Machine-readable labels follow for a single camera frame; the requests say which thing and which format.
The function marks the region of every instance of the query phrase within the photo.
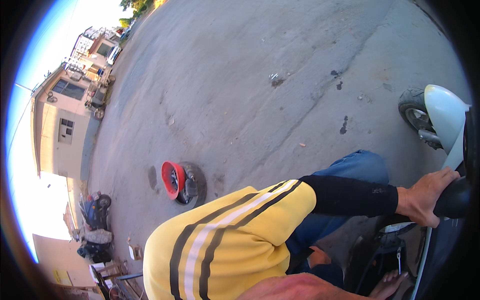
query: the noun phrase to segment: blue scooter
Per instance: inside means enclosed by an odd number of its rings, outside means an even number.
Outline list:
[[[112,199],[100,191],[88,195],[87,201],[85,201],[83,195],[80,194],[79,206],[88,230],[107,230],[108,208],[111,204]]]

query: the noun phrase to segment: yellow shirt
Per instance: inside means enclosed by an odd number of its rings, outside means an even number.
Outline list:
[[[285,241],[316,204],[306,183],[246,187],[178,215],[144,251],[149,299],[235,299],[262,279],[284,276]]]

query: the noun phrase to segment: pavement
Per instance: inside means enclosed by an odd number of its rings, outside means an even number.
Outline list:
[[[127,240],[144,247],[191,208],[168,199],[165,160],[198,164],[207,201],[311,174],[358,149],[378,153],[390,183],[409,187],[446,155],[402,120],[401,93],[437,84],[471,103],[452,45],[408,0],[176,0],[135,27],[113,67],[88,183],[111,195],[115,255],[130,272],[142,262],[129,258]],[[345,266],[374,222],[352,218],[324,246]]]

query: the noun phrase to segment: blue sky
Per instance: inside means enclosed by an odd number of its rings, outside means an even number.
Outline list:
[[[120,0],[58,0],[34,33],[16,75],[16,83],[33,89],[47,72],[55,70],[70,55],[80,33],[120,25],[132,11],[122,11]],[[68,201],[64,177],[35,173],[30,142],[30,91],[12,87],[5,144],[7,174],[13,206],[33,259],[32,234],[69,240],[63,213]]]

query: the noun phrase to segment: white car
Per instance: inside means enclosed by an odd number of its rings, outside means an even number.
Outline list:
[[[117,60],[121,51],[122,51],[122,48],[120,47],[120,45],[116,45],[115,47],[113,47],[112,50],[110,50],[110,53],[107,57],[107,63],[109,63],[110,65],[113,65]]]

